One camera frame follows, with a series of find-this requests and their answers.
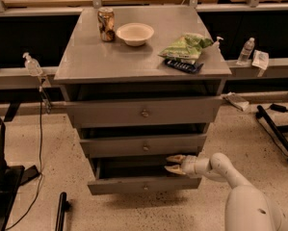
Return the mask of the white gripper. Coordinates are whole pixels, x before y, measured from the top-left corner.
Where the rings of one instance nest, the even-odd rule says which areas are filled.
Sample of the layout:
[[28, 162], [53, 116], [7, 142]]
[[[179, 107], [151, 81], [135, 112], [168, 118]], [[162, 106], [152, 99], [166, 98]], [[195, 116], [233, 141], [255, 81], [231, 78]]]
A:
[[166, 158], [168, 162], [178, 163], [180, 165], [165, 166], [165, 170], [178, 175], [205, 176], [210, 170], [210, 162], [207, 158], [199, 158], [192, 155], [172, 155]]

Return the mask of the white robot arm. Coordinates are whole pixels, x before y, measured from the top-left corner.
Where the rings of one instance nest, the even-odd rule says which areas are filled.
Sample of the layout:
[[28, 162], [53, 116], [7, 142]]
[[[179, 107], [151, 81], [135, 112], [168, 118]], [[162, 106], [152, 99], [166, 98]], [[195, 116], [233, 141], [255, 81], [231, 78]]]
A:
[[171, 173], [204, 176], [225, 181], [231, 188], [224, 211], [225, 231], [288, 231], [288, 215], [232, 165], [228, 157], [215, 153], [210, 158], [193, 155], [168, 156]]

